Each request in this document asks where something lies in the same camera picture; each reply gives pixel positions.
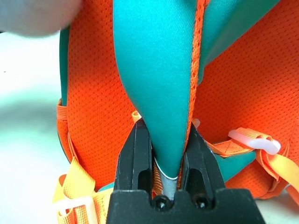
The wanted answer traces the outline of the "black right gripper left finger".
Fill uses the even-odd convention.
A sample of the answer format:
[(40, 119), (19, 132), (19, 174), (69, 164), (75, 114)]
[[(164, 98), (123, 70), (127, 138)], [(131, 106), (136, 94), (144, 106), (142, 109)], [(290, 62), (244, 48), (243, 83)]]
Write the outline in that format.
[(152, 198), (153, 161), (149, 131), (137, 121), (120, 154), (116, 169), (117, 190), (144, 190)]

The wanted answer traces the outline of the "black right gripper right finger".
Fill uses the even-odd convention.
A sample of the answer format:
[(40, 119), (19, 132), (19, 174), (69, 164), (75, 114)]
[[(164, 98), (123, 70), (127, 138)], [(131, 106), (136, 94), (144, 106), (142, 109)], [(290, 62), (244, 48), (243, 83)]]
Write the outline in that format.
[(190, 195), (214, 195), (225, 188), (215, 155), (194, 125), (185, 149), (183, 175), (183, 189)]

